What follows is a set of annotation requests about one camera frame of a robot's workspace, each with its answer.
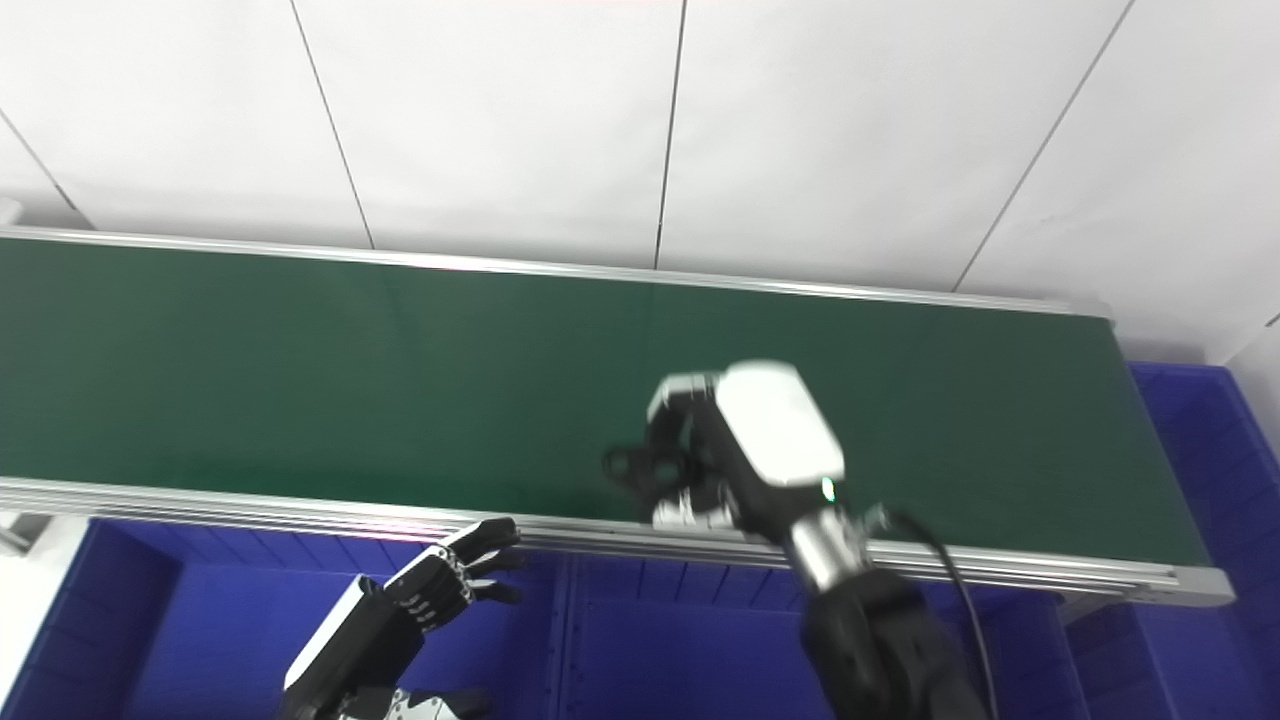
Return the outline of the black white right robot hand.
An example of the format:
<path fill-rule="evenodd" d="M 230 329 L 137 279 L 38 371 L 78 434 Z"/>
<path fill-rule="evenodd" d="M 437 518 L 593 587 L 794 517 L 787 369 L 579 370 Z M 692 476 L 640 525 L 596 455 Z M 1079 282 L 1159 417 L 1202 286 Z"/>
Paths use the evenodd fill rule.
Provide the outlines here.
<path fill-rule="evenodd" d="M 654 527 L 735 529 L 778 547 L 832 509 L 847 478 L 799 369 L 774 360 L 666 377 L 646 407 L 644 448 L 678 469 L 669 486 L 648 477 Z"/>

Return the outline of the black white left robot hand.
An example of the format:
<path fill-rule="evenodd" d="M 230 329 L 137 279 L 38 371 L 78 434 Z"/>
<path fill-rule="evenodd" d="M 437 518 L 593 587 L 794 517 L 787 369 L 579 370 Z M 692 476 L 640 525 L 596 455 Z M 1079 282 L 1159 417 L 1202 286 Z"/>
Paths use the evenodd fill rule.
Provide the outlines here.
<path fill-rule="evenodd" d="M 481 601 L 518 603 L 520 589 L 492 579 L 521 569 L 513 518 L 488 518 L 430 544 L 388 582 L 358 574 L 285 671 L 278 719 L 484 719 L 483 688 L 399 684 L 428 634 Z"/>

